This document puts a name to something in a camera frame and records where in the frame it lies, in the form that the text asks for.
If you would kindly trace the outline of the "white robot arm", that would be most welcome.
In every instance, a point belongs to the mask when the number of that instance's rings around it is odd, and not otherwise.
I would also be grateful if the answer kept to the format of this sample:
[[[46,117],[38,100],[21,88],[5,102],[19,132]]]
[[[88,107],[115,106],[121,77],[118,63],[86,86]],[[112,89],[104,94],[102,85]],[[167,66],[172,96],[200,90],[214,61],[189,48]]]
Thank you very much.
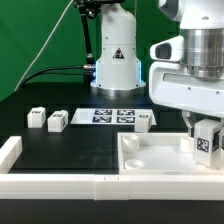
[[[118,4],[102,6],[102,51],[91,87],[114,96],[146,87],[151,108],[177,109],[191,132],[205,126],[197,115],[224,129],[224,0],[158,0],[180,23],[179,34],[150,48],[149,80],[136,57],[136,20]]]

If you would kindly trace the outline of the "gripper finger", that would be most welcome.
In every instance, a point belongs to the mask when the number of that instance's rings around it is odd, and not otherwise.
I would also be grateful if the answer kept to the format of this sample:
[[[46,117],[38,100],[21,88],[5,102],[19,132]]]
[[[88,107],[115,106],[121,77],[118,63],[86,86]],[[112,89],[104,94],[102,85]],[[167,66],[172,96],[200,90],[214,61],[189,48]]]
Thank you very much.
[[[223,147],[224,146],[224,121],[218,122],[218,140],[217,140],[217,146]]]
[[[194,128],[194,125],[196,123],[196,117],[193,112],[190,111],[183,111],[182,112],[182,118],[188,128],[188,136],[192,136],[192,130]]]

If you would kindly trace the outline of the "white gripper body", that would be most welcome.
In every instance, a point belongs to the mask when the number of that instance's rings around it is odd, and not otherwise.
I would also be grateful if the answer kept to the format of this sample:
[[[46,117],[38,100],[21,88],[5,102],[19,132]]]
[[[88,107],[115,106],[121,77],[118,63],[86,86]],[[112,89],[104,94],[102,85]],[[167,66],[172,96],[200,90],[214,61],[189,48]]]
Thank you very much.
[[[154,62],[149,70],[149,95],[158,105],[224,118],[224,78],[191,76],[179,63]]]

